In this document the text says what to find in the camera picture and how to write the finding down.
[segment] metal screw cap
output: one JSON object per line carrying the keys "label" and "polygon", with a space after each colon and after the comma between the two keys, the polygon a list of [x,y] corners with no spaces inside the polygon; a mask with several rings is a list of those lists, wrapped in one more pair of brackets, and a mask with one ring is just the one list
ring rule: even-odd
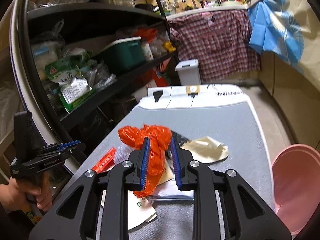
{"label": "metal screw cap", "polygon": [[94,175],[94,171],[93,170],[88,170],[88,171],[85,172],[85,176],[88,177],[88,178],[92,177],[93,175]]}
{"label": "metal screw cap", "polygon": [[234,170],[228,170],[228,171],[227,171],[227,174],[228,174],[228,176],[230,176],[230,177],[234,177],[234,176],[237,175],[236,171],[234,171]]}
{"label": "metal screw cap", "polygon": [[200,163],[198,162],[198,161],[191,161],[190,162],[190,165],[192,166],[192,167],[198,167],[199,165],[200,165]]}
{"label": "metal screw cap", "polygon": [[124,166],[125,168],[128,168],[128,167],[130,167],[132,165],[132,162],[131,161],[124,161],[123,163],[122,163],[122,166]]}

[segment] white lid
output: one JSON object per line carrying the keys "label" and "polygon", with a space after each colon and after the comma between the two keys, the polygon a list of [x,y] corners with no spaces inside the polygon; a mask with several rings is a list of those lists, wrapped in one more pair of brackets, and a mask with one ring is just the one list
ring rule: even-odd
{"label": "white lid", "polygon": [[180,61],[179,64],[176,65],[176,71],[189,70],[197,67],[199,67],[199,60],[197,59],[185,60],[185,61]]}
{"label": "white lid", "polygon": [[102,52],[102,51],[104,51],[106,49],[109,49],[111,46],[116,45],[118,43],[123,43],[123,42],[128,42],[128,41],[137,41],[137,40],[141,40],[141,37],[139,36],[139,37],[126,38],[126,39],[119,39],[119,40],[116,40],[116,41],[113,41],[113,42],[109,43],[100,52]]}

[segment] plaid cloth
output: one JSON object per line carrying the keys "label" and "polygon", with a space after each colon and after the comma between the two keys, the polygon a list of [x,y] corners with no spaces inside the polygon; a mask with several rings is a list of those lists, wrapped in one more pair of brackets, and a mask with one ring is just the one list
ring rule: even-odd
{"label": "plaid cloth", "polygon": [[260,69],[260,56],[249,47],[246,10],[222,10],[169,21],[179,60],[198,59],[202,82]]}

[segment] white box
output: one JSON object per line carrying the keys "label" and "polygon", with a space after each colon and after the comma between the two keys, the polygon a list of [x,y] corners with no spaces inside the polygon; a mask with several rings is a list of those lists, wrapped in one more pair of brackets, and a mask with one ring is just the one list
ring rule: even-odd
{"label": "white box", "polygon": [[199,61],[197,59],[179,62],[176,66],[176,71],[182,86],[201,85]]}

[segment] blue cloth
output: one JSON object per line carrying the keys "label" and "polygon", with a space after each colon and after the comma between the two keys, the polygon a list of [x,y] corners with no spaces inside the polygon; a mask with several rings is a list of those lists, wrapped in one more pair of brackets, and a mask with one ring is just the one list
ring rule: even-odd
{"label": "blue cloth", "polygon": [[249,45],[259,54],[273,51],[303,74],[298,66],[304,49],[301,27],[291,12],[288,0],[263,0],[248,10],[252,25]]}

